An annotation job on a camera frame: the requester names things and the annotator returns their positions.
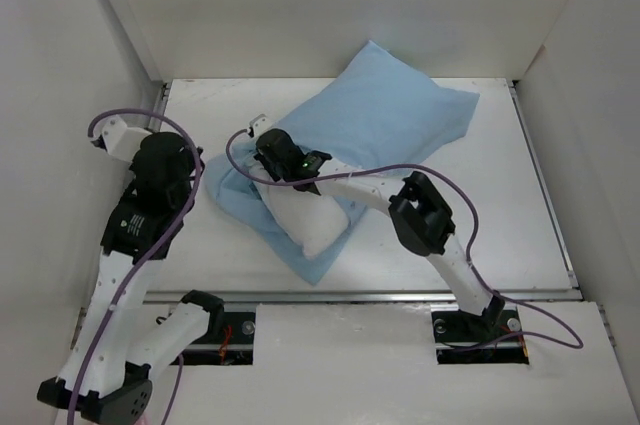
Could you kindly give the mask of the white pillow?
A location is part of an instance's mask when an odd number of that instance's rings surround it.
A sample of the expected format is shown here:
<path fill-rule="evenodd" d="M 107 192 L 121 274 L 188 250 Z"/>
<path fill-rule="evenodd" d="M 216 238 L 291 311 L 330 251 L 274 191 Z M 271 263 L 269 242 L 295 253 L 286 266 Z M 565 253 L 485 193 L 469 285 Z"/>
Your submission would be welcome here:
<path fill-rule="evenodd" d="M 255 181 L 275 222 L 302 249 L 307 260 L 327 251 L 349 227 L 349 218 L 331 196 L 299 192 Z"/>

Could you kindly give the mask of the light blue pillowcase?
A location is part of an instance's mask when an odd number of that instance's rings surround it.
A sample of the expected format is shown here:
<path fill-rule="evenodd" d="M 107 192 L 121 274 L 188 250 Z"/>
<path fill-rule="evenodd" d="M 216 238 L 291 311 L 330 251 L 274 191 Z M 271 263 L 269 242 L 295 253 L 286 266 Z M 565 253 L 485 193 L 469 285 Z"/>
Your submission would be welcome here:
<path fill-rule="evenodd" d="M 324 90 L 276 121 L 304 151 L 331 154 L 359 169 L 424 162 L 441 147 L 463 138 L 479 94 L 439 86 L 424 73 L 368 42 Z M 250 226 L 300 278 L 317 284 L 328 272 L 365 205 L 335 199 L 349 227 L 317 258 L 307 260 L 275 222 L 250 177 L 267 179 L 253 156 L 253 141 L 235 143 L 206 165 L 204 184 L 224 212 Z M 240 165 L 250 176 L 243 176 Z"/>

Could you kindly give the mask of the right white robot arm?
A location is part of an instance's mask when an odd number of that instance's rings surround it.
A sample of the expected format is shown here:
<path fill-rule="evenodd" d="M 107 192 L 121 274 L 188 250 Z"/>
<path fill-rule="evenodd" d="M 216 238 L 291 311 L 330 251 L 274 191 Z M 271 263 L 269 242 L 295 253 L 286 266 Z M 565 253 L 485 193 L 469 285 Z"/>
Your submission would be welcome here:
<path fill-rule="evenodd" d="M 254 158 L 272 180 L 254 181 L 269 189 L 349 200 L 389 217 L 399 243 L 428 260 L 448 285 L 464 314 L 466 332 L 484 339 L 498 329 L 504 300 L 474 271 L 455 235 L 451 207 L 416 166 L 402 179 L 358 170 L 328 153 L 303 151 L 281 129 L 259 136 Z"/>

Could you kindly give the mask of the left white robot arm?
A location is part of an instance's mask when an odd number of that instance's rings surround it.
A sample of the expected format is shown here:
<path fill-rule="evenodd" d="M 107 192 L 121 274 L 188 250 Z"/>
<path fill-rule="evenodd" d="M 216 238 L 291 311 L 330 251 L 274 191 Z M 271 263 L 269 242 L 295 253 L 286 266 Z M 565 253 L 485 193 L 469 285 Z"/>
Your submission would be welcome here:
<path fill-rule="evenodd" d="M 95 424 L 141 419 L 158 376 L 191 343 L 217 339 L 224 302 L 192 290 L 140 340 L 136 315 L 171 241 L 193 206 L 200 151 L 177 133 L 145 133 L 128 155 L 133 178 L 100 241 L 99 271 L 82 328 L 57 376 L 43 381 L 39 402 Z"/>

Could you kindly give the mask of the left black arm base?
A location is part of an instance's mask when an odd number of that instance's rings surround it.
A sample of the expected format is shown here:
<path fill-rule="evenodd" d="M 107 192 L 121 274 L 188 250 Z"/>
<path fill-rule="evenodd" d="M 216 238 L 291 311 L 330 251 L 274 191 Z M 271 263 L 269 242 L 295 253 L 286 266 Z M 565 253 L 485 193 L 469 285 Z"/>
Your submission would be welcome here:
<path fill-rule="evenodd" d="M 156 318 L 159 345 L 177 363 L 187 366 L 244 366 L 253 364 L 257 317 L 254 310 L 212 312 L 180 303 L 167 316 Z"/>

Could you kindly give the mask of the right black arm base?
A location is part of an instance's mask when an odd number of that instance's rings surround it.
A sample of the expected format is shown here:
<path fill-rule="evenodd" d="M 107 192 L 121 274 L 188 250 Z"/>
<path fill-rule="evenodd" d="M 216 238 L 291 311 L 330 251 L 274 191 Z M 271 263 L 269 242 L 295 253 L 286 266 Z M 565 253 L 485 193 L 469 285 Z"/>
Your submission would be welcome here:
<path fill-rule="evenodd" d="M 431 312 L 436 359 L 439 365 L 528 365 L 524 338 L 510 337 L 493 345 L 487 342 L 521 330 L 518 311 L 507 308 L 495 325 L 458 310 Z"/>

